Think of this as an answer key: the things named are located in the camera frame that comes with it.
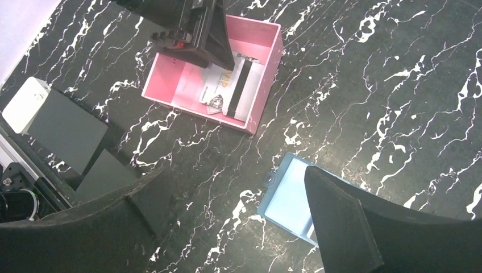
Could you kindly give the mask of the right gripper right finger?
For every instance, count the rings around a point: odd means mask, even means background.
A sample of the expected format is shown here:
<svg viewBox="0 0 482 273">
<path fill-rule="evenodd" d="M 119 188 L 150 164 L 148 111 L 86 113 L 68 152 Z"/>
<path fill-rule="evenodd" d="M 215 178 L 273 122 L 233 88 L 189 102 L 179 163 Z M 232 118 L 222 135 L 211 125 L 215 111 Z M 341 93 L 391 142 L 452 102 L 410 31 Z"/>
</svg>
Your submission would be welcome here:
<svg viewBox="0 0 482 273">
<path fill-rule="evenodd" d="M 481 221 L 405 208 L 316 166 L 304 184 L 326 272 L 480 272 Z"/>
</svg>

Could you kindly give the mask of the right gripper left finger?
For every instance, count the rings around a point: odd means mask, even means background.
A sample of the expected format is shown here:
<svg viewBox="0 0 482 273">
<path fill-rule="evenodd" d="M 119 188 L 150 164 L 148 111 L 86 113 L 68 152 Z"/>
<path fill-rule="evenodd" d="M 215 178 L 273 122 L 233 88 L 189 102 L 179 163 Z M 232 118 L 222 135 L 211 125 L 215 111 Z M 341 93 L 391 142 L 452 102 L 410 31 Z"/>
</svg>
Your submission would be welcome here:
<svg viewBox="0 0 482 273">
<path fill-rule="evenodd" d="M 155 170 L 124 188 L 38 221 L 1 225 L 2 272 L 144 272 L 167 232 L 170 174 Z"/>
</svg>

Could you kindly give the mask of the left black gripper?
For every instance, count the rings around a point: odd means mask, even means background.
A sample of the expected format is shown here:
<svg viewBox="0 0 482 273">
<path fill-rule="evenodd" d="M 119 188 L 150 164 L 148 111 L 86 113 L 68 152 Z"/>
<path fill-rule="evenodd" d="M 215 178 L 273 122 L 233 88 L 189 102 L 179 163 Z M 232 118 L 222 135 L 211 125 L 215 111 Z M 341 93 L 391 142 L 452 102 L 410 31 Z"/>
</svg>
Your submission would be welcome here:
<svg viewBox="0 0 482 273">
<path fill-rule="evenodd" d="M 150 40 L 158 53 L 201 68 L 229 71 L 235 61 L 228 40 L 225 1 L 117 0 L 118 6 L 161 27 Z"/>
</svg>

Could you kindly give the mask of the pink plastic tray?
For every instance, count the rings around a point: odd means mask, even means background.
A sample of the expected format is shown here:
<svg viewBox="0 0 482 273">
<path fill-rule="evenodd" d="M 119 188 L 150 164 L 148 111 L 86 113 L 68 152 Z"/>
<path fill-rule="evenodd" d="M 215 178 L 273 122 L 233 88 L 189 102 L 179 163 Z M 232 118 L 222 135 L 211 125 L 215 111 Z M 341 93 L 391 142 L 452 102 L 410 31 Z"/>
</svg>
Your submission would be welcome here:
<svg viewBox="0 0 482 273">
<path fill-rule="evenodd" d="M 206 106 L 199 102 L 204 86 L 201 68 L 160 53 L 154 58 L 142 97 L 165 107 L 180 109 L 191 115 L 255 134 L 284 49 L 281 25 L 233 15 L 227 15 L 226 23 L 231 48 L 258 59 L 264 65 L 260 81 L 255 84 L 255 98 L 246 121 L 239 121 L 222 113 L 208 114 Z"/>
</svg>

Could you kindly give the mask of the white card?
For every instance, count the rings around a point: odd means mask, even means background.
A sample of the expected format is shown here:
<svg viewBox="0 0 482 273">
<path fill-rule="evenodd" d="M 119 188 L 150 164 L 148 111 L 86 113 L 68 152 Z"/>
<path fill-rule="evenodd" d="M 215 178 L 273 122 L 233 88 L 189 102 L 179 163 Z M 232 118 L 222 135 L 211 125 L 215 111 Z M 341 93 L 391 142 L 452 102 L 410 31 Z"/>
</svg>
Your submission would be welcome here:
<svg viewBox="0 0 482 273">
<path fill-rule="evenodd" d="M 230 91 L 223 106 L 223 115 L 245 122 L 248 119 L 264 65 L 253 58 L 235 57 Z"/>
</svg>

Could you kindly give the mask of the blue leather card holder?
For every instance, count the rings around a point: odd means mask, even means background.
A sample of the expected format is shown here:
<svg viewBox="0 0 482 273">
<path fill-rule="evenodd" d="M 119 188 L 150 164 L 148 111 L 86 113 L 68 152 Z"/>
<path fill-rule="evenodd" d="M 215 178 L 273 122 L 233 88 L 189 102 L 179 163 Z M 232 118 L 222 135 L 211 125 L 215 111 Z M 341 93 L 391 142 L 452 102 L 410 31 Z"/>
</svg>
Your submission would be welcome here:
<svg viewBox="0 0 482 273">
<path fill-rule="evenodd" d="M 306 196 L 304 175 L 313 163 L 289 152 L 276 172 L 267 173 L 263 181 L 267 191 L 257 213 L 307 243 L 318 247 L 318 241 Z"/>
</svg>

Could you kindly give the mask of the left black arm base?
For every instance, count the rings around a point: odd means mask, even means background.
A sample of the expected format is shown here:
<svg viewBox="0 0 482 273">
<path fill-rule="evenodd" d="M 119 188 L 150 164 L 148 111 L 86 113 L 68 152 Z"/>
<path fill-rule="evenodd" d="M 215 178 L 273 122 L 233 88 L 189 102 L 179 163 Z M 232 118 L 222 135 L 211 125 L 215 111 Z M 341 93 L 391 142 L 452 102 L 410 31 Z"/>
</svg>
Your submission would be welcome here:
<svg viewBox="0 0 482 273">
<path fill-rule="evenodd" d="M 38 221 L 71 208 L 45 178 L 33 178 L 20 163 L 1 167 L 1 222 Z"/>
</svg>

